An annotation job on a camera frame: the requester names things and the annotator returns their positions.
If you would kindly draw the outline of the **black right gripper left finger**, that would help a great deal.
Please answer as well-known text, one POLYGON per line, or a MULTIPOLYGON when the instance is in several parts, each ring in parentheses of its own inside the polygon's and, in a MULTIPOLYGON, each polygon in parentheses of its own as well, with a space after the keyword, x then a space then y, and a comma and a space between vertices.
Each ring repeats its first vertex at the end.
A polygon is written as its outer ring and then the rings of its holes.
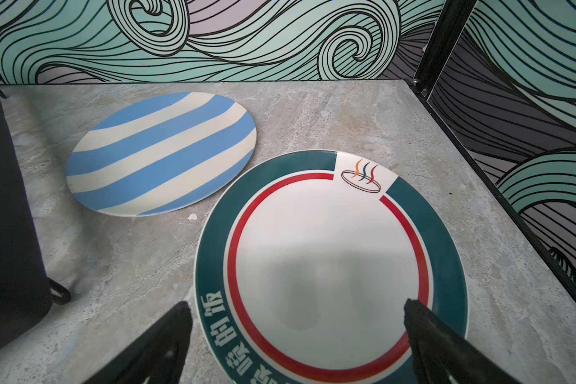
POLYGON ((178 383, 182 376, 193 318, 178 302, 124 351, 87 379, 88 383, 178 383))

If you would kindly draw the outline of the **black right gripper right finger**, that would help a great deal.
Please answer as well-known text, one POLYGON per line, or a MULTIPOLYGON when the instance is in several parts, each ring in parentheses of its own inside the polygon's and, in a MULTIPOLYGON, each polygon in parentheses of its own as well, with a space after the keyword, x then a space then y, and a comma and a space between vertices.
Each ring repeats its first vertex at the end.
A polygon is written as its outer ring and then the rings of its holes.
POLYGON ((408 299, 404 312, 417 382, 518 382, 418 300, 408 299))

